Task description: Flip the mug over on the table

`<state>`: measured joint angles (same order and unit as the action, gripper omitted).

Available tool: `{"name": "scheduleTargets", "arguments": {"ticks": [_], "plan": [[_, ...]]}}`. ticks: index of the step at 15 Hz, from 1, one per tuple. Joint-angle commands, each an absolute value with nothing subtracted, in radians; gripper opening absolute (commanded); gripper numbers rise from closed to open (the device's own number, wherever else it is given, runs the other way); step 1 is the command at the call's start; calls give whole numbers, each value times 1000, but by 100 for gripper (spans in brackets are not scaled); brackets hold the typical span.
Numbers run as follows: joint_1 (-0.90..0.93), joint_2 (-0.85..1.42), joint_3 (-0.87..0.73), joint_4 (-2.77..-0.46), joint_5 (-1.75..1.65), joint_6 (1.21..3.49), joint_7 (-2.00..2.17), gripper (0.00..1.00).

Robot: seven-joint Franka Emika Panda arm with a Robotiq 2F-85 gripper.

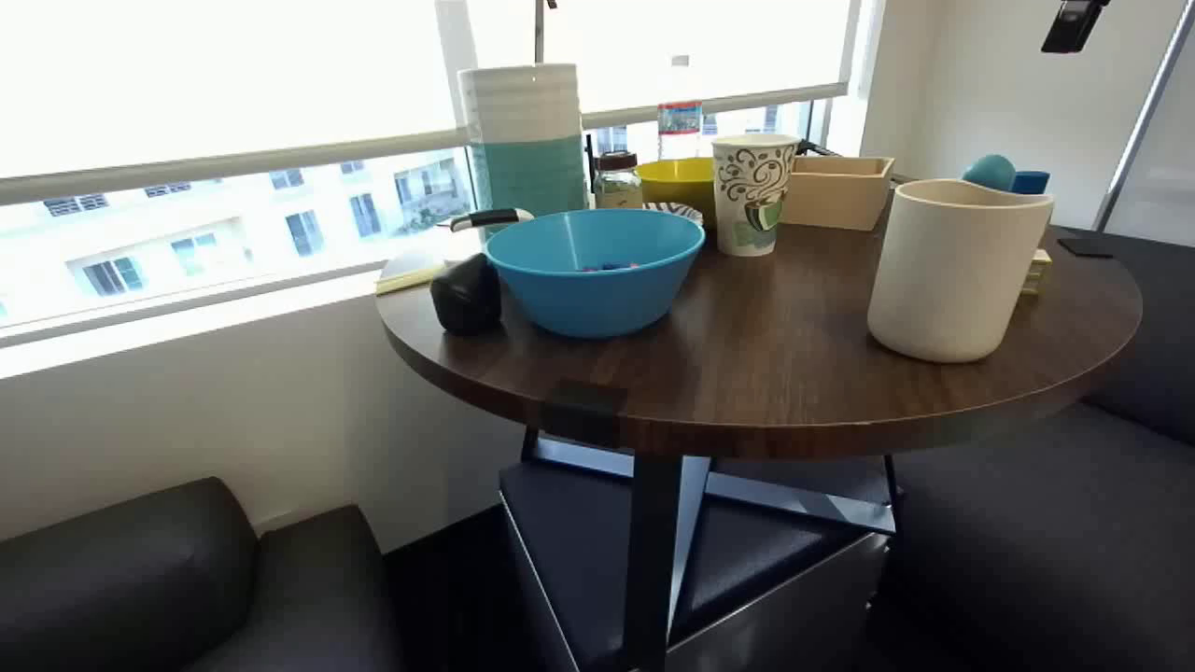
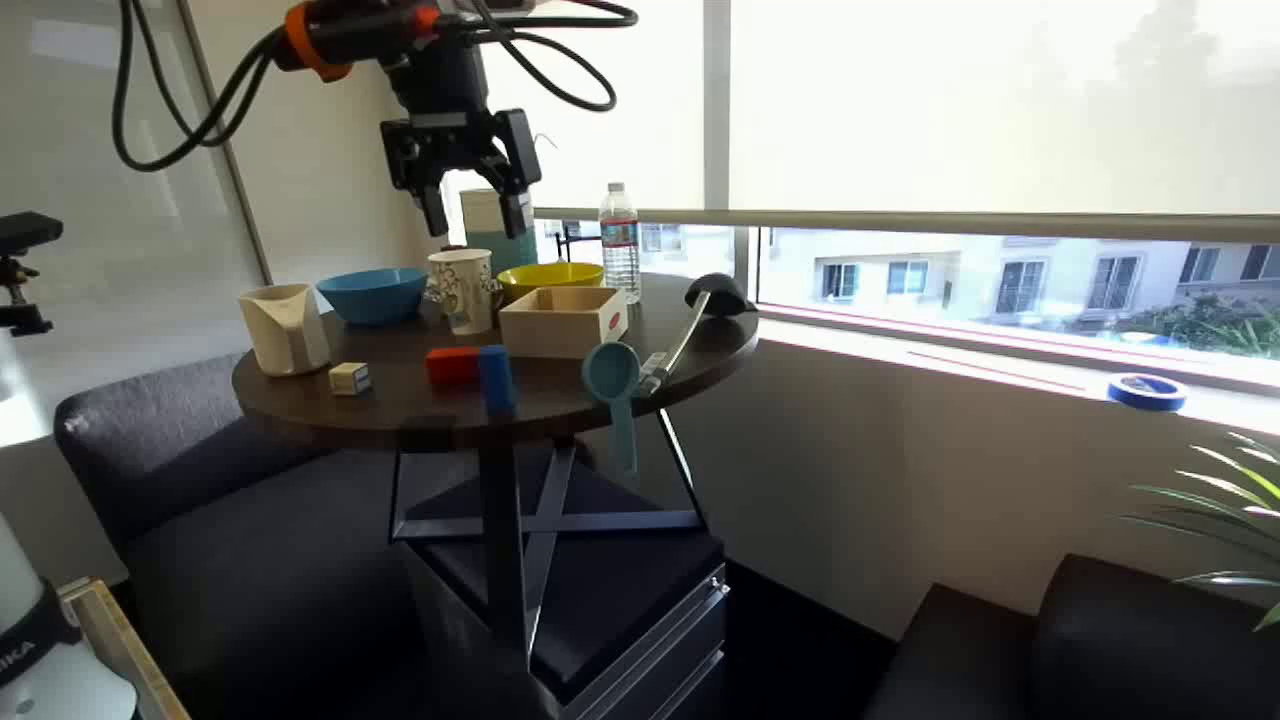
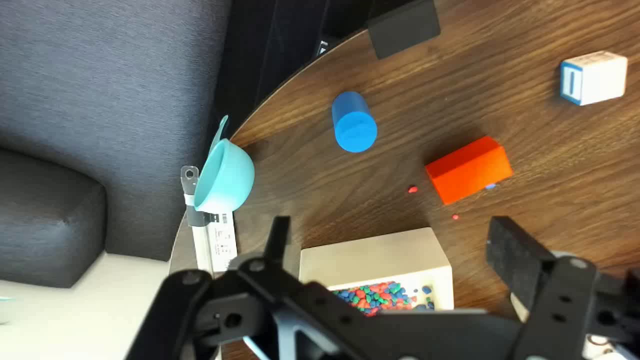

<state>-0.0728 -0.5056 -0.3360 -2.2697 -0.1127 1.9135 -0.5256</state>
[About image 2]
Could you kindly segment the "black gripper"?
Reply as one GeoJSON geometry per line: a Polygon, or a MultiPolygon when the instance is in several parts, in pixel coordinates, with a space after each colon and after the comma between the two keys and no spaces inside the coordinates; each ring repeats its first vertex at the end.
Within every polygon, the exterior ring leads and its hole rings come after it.
{"type": "Polygon", "coordinates": [[[526,233],[526,188],[540,178],[533,126],[520,108],[489,108],[489,74],[477,45],[439,39],[404,59],[388,59],[382,74],[404,120],[382,120],[382,157],[397,188],[413,188],[426,234],[447,234],[439,178],[447,171],[479,171],[499,195],[503,233],[526,233]]]}

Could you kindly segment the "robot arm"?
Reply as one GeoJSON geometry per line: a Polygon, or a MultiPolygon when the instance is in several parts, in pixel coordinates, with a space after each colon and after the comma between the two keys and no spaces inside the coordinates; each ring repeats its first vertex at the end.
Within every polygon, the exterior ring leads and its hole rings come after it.
{"type": "Polygon", "coordinates": [[[380,123],[388,178],[406,191],[432,234],[447,233],[439,185],[477,171],[499,201],[508,234],[526,233],[526,188],[540,178],[533,126],[520,108],[489,108],[479,45],[489,29],[434,0],[298,0],[282,11],[282,73],[311,66],[342,80],[376,59],[404,108],[380,123]]]}

